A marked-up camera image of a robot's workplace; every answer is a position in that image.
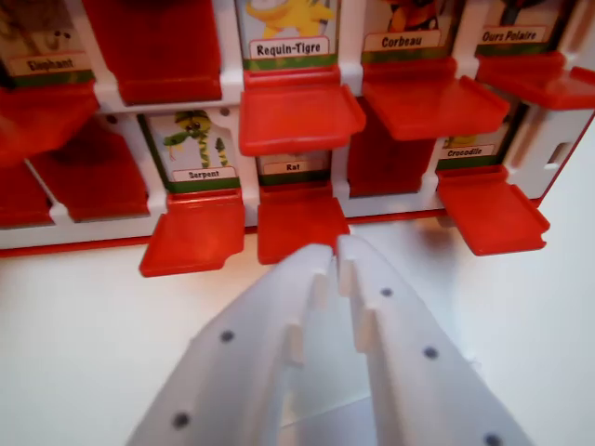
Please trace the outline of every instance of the open door flap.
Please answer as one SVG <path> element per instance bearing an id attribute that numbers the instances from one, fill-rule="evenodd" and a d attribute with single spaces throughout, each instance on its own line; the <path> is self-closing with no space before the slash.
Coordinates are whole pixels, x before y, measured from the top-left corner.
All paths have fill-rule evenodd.
<path id="1" fill-rule="evenodd" d="M 140 272 L 145 277 L 221 269 L 244 249 L 245 210 L 240 190 L 169 198 Z"/>
<path id="2" fill-rule="evenodd" d="M 98 108 L 92 83 L 0 91 L 0 166 L 59 149 Z"/>
<path id="3" fill-rule="evenodd" d="M 341 205 L 330 184 L 301 183 L 261 189 L 258 207 L 258 260 L 277 263 L 310 243 L 336 248 L 349 234 Z"/>
<path id="4" fill-rule="evenodd" d="M 548 221 L 521 190 L 506 182 L 503 166 L 438 173 L 438 194 L 476 256 L 543 248 Z"/>
<path id="5" fill-rule="evenodd" d="M 496 131 L 509 104 L 466 76 L 456 79 L 455 68 L 451 59 L 369 64 L 364 97 L 397 140 Z"/>
<path id="6" fill-rule="evenodd" d="M 348 145 L 364 126 L 364 112 L 346 85 L 255 88 L 242 94 L 240 151 L 327 151 Z"/>
<path id="7" fill-rule="evenodd" d="M 565 70 L 558 52 L 502 58 L 480 57 L 477 79 L 551 110 L 595 109 L 595 72 Z"/>

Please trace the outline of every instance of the white plastic frame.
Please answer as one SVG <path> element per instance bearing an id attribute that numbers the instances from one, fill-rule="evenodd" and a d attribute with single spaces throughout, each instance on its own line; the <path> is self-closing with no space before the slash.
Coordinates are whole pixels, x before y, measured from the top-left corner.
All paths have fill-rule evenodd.
<path id="1" fill-rule="evenodd" d="M 157 218 L 166 212 L 166 194 L 146 141 L 139 129 L 136 120 L 137 113 L 228 107 L 231 114 L 227 118 L 223 119 L 223 116 L 211 113 L 212 119 L 217 125 L 231 130 L 245 203 L 245 225 L 257 225 L 259 185 L 256 163 L 253 158 L 244 157 L 239 152 L 237 137 L 239 131 L 238 105 L 244 90 L 244 72 L 235 3 L 234 0 L 211 1 L 213 1 L 215 9 L 222 60 L 220 75 L 222 99 L 207 102 L 126 106 L 120 97 L 117 81 L 108 70 L 101 55 L 81 0 L 65 0 L 73 17 L 74 27 L 81 35 L 97 78 L 95 93 L 100 104 L 99 115 L 114 113 L 118 117 L 119 124 L 112 130 L 124 136 L 139 164 L 140 173 L 149 193 L 150 216 L 73 223 L 68 217 L 65 207 L 49 193 L 48 196 L 53 202 L 50 215 L 55 225 L 2 231 L 0 233 L 0 248 L 151 235 Z M 478 69 L 478 60 L 474 56 L 475 48 L 483 29 L 484 18 L 493 1 L 497 0 L 467 0 L 465 4 L 452 53 L 457 62 L 456 76 L 475 77 Z M 362 95 L 361 53 L 364 44 L 364 13 L 364 1 L 343 0 L 340 12 L 340 29 L 349 31 L 339 35 L 338 65 L 342 83 L 348 85 L 355 96 Z M 559 50 L 568 60 L 567 68 L 582 66 L 595 69 L 595 4 L 592 1 L 578 0 L 562 37 Z M 529 104 L 529 106 L 530 109 L 511 142 L 503 164 L 510 172 L 510 183 L 517 184 L 527 197 L 539 198 L 562 167 L 570 149 L 577 143 L 584 128 L 588 125 L 593 111 L 547 111 L 536 105 Z M 436 193 L 438 178 L 435 171 L 441 157 L 443 144 L 444 138 L 437 139 L 428 168 L 421 178 L 421 188 L 417 193 L 362 198 L 350 197 L 350 185 L 347 180 L 349 146 L 334 150 L 331 163 L 331 182 L 333 193 L 338 198 L 344 215 L 346 217 L 377 216 L 442 209 L 443 205 Z M 565 144 L 565 146 L 552 161 L 552 155 L 560 144 Z"/>

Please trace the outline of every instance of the plastic toy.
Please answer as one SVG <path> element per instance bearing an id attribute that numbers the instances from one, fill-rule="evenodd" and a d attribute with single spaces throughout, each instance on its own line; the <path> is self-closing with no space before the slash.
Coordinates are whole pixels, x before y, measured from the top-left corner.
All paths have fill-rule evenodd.
<path id="1" fill-rule="evenodd" d="M 589 0 L 3 0 L 0 58 L 1 255 L 146 276 L 420 216 L 539 249 L 595 111 Z"/>
<path id="2" fill-rule="evenodd" d="M 399 273 L 362 239 L 337 246 L 377 444 L 532 444 Z M 284 372 L 304 363 L 305 320 L 335 283 L 332 260 L 307 246 L 239 295 L 191 341 L 128 446 L 278 444 Z"/>

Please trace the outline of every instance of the white table surface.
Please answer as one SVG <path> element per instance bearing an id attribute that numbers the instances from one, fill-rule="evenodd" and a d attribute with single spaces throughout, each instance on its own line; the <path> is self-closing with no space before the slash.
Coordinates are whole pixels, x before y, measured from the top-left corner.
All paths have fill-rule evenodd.
<path id="1" fill-rule="evenodd" d="M 538 446 L 595 444 L 593 166 L 595 129 L 540 207 L 551 223 L 541 251 L 476 257 L 434 218 L 352 228 L 410 281 Z M 143 279 L 143 251 L 0 260 L 0 445 L 124 445 L 190 338 L 269 269 L 255 235 L 206 273 Z M 285 424 L 366 398 L 351 340 L 345 298 L 313 313 Z"/>

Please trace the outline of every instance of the red plastic flap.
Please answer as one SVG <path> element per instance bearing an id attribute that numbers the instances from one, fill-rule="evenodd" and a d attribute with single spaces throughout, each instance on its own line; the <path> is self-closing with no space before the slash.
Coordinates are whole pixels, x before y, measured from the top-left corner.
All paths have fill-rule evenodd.
<path id="1" fill-rule="evenodd" d="M 438 194 L 476 256 L 543 248 L 548 221 L 515 185 L 505 167 L 438 173 Z"/>
<path id="2" fill-rule="evenodd" d="M 240 151 L 327 151 L 349 144 L 364 126 L 364 112 L 346 85 L 255 88 L 242 94 Z"/>
<path id="3" fill-rule="evenodd" d="M 215 190 L 168 199 L 140 272 L 145 277 L 221 269 L 244 249 L 245 210 L 240 190 Z"/>
<path id="4" fill-rule="evenodd" d="M 51 225 L 50 203 L 25 163 L 0 169 L 0 229 Z"/>
<path id="5" fill-rule="evenodd" d="M 455 79 L 451 59 L 369 64 L 364 97 L 397 140 L 496 131 L 509 104 L 477 82 Z"/>
<path id="6" fill-rule="evenodd" d="M 61 149 L 31 163 L 75 221 L 148 214 L 147 190 L 126 140 L 88 121 Z"/>
<path id="7" fill-rule="evenodd" d="M 0 90 L 0 165 L 59 149 L 98 108 L 92 83 Z"/>
<path id="8" fill-rule="evenodd" d="M 477 79 L 552 110 L 595 109 L 595 72 L 565 70 L 558 52 L 503 58 L 480 57 Z"/>
<path id="9" fill-rule="evenodd" d="M 435 139 L 394 140 L 364 98 L 358 98 L 367 117 L 362 133 L 353 135 L 347 178 L 350 196 L 417 192 L 428 169 Z"/>
<path id="10" fill-rule="evenodd" d="M 336 248 L 337 236 L 349 234 L 341 205 L 330 184 L 262 188 L 258 207 L 258 260 L 277 263 L 310 243 Z"/>
<path id="11" fill-rule="evenodd" d="M 83 0 L 127 104 L 221 98 L 212 0 Z"/>

